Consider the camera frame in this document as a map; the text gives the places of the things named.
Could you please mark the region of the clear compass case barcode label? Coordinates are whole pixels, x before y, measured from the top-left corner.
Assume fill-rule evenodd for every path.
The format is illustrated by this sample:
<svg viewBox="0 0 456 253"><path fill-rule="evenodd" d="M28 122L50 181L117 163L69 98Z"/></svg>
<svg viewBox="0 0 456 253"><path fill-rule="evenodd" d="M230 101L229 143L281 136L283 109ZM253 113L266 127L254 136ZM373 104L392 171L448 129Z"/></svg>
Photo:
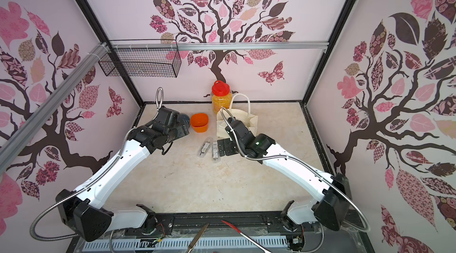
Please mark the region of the clear compass case barcode label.
<svg viewBox="0 0 456 253"><path fill-rule="evenodd" d="M212 151L213 151L212 161L213 161L213 163L218 163L220 161L220 156L219 156L219 147L218 147L217 141L213 142Z"/></svg>

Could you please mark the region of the clear compass case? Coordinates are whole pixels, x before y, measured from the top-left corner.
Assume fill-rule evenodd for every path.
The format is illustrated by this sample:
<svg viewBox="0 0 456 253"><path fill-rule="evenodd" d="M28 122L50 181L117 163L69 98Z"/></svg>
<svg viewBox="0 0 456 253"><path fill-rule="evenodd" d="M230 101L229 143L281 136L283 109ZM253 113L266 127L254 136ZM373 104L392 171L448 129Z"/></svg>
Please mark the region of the clear compass case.
<svg viewBox="0 0 456 253"><path fill-rule="evenodd" d="M207 139L205 139L202 146L199 148L197 156L199 158L203 158L208 152L211 151L212 146L213 146L213 139L211 137L208 137Z"/></svg>

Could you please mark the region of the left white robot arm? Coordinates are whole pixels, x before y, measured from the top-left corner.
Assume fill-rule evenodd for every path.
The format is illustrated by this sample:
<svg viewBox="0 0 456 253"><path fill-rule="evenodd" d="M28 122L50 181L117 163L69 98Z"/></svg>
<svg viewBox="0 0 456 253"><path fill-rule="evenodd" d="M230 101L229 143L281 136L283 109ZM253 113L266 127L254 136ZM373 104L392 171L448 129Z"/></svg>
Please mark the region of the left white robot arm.
<svg viewBox="0 0 456 253"><path fill-rule="evenodd" d="M73 191L63 190L57 200L65 225L87 242L99 239L112 230L154 225L153 212L138 205L130 210L104 209L113 191L128 174L154 151L166 154L173 141L189 134L190 118L162 107L153 120L130 130L120 151L91 178Z"/></svg>

